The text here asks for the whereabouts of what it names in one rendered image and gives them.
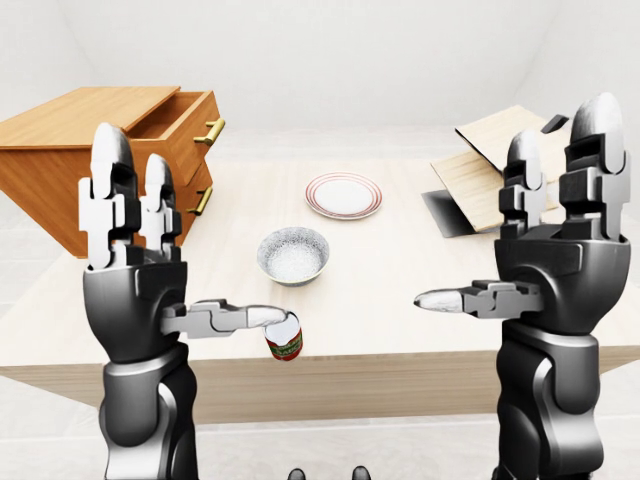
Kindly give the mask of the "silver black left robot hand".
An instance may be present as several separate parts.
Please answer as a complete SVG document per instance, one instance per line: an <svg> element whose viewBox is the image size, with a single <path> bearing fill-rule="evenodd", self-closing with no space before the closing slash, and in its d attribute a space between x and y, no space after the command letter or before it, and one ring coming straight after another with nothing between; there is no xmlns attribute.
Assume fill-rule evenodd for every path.
<svg viewBox="0 0 640 480"><path fill-rule="evenodd" d="M163 157L150 155L140 196L127 137L102 123L94 135L90 170L79 182L79 228L88 236L84 304L90 328L112 362L156 358L180 334L224 337L293 318L282 308L237 307L224 299L186 305L188 265L175 243L181 214Z"/></svg>

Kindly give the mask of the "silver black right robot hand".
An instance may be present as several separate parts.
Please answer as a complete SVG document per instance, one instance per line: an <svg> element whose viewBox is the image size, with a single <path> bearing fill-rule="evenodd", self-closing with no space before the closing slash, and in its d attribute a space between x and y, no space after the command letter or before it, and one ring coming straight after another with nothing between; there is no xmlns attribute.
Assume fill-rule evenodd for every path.
<svg viewBox="0 0 640 480"><path fill-rule="evenodd" d="M417 307L514 319L559 335L593 331L621 297L631 257L621 232L631 158L613 94L600 93L580 106L564 152L559 200L565 220L542 222L547 183L539 149L532 131L517 134L499 192L504 222L494 243L498 279L421 293Z"/></svg>

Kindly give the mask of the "closed wooden drawer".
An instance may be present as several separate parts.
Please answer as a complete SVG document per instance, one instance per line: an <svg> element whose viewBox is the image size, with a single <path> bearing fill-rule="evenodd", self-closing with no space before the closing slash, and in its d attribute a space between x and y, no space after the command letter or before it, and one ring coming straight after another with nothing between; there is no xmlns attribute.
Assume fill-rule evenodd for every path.
<svg viewBox="0 0 640 480"><path fill-rule="evenodd" d="M181 214L182 224L182 233L175 239L175 243L178 246L184 243L192 224L199 217L186 212L187 209L194 208L199 201L200 196L196 191L205 189L208 186L212 187L212 184L213 181L207 164L202 162L190 182L185 186L176 188L176 206Z"/></svg>

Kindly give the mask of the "wooden cabinet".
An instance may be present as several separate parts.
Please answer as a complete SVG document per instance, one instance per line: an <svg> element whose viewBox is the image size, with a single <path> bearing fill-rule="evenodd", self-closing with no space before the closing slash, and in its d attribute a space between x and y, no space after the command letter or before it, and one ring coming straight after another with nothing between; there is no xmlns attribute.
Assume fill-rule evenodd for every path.
<svg viewBox="0 0 640 480"><path fill-rule="evenodd" d="M83 87L0 122L0 190L70 254L87 255L78 228L78 182L90 176L98 125L127 131L177 86Z"/></svg>

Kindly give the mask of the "open wooden drawer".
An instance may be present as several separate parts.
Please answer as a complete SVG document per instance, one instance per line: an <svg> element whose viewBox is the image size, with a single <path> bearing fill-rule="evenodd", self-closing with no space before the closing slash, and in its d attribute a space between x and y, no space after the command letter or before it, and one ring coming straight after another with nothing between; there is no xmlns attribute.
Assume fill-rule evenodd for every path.
<svg viewBox="0 0 640 480"><path fill-rule="evenodd" d="M128 130L139 185L152 153L167 161L176 186L187 185L209 149L194 138L204 137L210 131L206 122L219 116L213 91L178 91Z"/></svg>

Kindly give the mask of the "red printed tin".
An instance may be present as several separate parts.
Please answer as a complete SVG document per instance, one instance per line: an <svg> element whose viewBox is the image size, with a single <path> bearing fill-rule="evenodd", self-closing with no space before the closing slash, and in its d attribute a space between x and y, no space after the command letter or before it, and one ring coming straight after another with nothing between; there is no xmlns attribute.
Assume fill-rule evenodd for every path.
<svg viewBox="0 0 640 480"><path fill-rule="evenodd" d="M290 361L299 355L303 337L301 325L294 313L289 313L281 323L265 326L263 333L275 359Z"/></svg>

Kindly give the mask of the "patterned blue white bowl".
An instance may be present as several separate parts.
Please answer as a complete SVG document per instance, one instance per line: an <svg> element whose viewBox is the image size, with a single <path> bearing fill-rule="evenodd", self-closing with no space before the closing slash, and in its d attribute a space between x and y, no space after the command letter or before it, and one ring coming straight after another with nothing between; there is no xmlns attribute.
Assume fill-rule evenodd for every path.
<svg viewBox="0 0 640 480"><path fill-rule="evenodd" d="M315 230L286 227L265 237L257 250L257 263L273 281L303 286L325 268L330 255L327 240Z"/></svg>

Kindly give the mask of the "white plate with red rings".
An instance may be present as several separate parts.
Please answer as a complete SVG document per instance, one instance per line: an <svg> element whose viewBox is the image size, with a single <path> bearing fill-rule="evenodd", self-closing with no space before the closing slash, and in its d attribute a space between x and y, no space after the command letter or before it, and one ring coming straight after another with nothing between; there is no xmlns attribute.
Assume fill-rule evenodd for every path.
<svg viewBox="0 0 640 480"><path fill-rule="evenodd" d="M328 172L305 189L307 204L317 213L338 220L357 220L375 213L382 191L371 179L352 172Z"/></svg>

